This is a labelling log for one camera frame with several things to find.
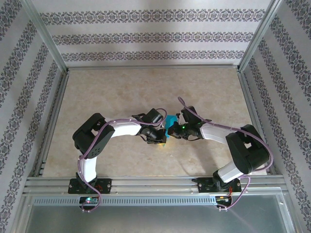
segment tabletop surface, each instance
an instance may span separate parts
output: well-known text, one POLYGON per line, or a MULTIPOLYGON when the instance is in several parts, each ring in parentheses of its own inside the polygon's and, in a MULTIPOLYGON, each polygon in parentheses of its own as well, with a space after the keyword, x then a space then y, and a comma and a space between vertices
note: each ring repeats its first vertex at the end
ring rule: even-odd
MULTIPOLYGON (((177 97, 214 122, 241 127, 251 123, 233 68, 74 70, 57 119, 43 176, 72 177, 78 151, 73 133, 94 113, 117 119, 165 108, 183 108, 177 97)), ((212 175, 231 161, 227 145, 170 137, 165 146, 139 136, 111 138, 97 157, 99 176, 212 175)))

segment striped wallpaper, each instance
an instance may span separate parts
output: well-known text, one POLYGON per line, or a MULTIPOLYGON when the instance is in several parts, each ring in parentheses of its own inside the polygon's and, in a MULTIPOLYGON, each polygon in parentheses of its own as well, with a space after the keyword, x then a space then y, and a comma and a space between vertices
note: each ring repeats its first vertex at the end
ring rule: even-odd
POLYGON ((244 71, 303 232, 311 232, 311 0, 285 0, 244 71))
POLYGON ((49 123, 60 69, 18 0, 0 0, 0 233, 9 232, 49 123))
POLYGON ((270 0, 33 0, 69 67, 237 65, 270 0))

